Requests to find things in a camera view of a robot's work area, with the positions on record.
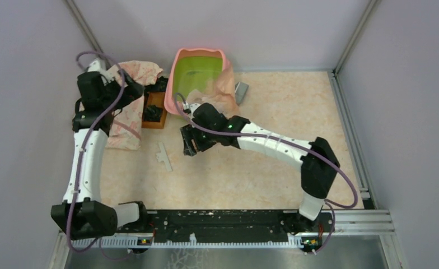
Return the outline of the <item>white bag sealing clip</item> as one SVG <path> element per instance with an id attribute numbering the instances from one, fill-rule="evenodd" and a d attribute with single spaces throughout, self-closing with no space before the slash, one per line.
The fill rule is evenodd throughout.
<path id="1" fill-rule="evenodd" d="M 165 149 L 165 145 L 163 142 L 158 142 L 159 152 L 156 153 L 156 158 L 159 163 L 163 163 L 167 172 L 172 172 L 172 166 L 168 157 L 168 154 Z"/>

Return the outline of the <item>pink cat litter bag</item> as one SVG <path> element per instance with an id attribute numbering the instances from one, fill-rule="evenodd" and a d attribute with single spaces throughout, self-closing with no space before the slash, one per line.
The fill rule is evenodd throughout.
<path id="1" fill-rule="evenodd" d="M 231 65 L 216 79 L 209 79 L 206 87 L 200 92 L 204 94 L 200 104 L 210 103 L 226 117 L 240 115 L 240 109 L 235 100 L 235 77 Z"/>

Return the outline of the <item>pink and green litter box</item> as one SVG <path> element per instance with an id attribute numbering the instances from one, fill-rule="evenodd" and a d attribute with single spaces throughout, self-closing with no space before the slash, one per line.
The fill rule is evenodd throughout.
<path id="1" fill-rule="evenodd" d="M 230 66 L 230 61 L 220 49 L 181 48 L 177 51 L 165 91 L 164 107 L 173 115 L 175 109 L 174 94 L 184 97 L 193 90 L 202 92 L 207 83 L 218 78 L 222 71 Z"/>

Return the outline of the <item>metal litter scoop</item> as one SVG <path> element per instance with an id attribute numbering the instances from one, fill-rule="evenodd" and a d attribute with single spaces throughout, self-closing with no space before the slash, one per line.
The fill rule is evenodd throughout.
<path id="1" fill-rule="evenodd" d="M 240 105 L 244 101 L 248 89 L 249 85 L 243 82 L 238 82 L 235 85 L 235 100 L 237 105 Z"/>

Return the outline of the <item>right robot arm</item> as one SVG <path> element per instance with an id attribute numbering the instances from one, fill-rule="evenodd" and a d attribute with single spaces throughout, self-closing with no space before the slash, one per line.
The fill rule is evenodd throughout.
<path id="1" fill-rule="evenodd" d="M 222 145 L 258 152 L 290 164 L 300 172 L 304 191 L 297 223 L 304 231 L 312 231 L 319 224 L 319 212 L 340 167 L 326 139 L 304 141 L 281 136 L 244 117 L 227 118 L 210 103 L 177 103 L 176 107 L 190 120 L 180 129 L 184 155 L 194 156 L 214 145 Z"/>

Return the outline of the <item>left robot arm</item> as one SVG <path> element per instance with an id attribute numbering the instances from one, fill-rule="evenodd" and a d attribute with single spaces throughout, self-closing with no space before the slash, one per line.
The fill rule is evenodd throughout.
<path id="1" fill-rule="evenodd" d="M 72 120 L 74 158 L 71 177 L 62 203 L 50 215 L 60 230 L 72 240 L 114 235 L 124 225 L 137 232 L 150 224 L 141 201 L 110 207 L 100 200 L 100 174 L 104 150 L 114 122 L 114 112 L 142 97 L 144 87 L 124 71 L 121 81 L 88 71 L 77 77 L 81 97 Z"/>

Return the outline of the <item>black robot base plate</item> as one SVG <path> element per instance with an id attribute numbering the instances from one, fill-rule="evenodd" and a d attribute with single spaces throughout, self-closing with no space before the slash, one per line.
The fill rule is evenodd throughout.
<path id="1" fill-rule="evenodd" d="M 327 211 L 311 221 L 297 210 L 156 210 L 118 232 L 154 233 L 156 243 L 285 243 L 329 232 L 331 221 Z"/>

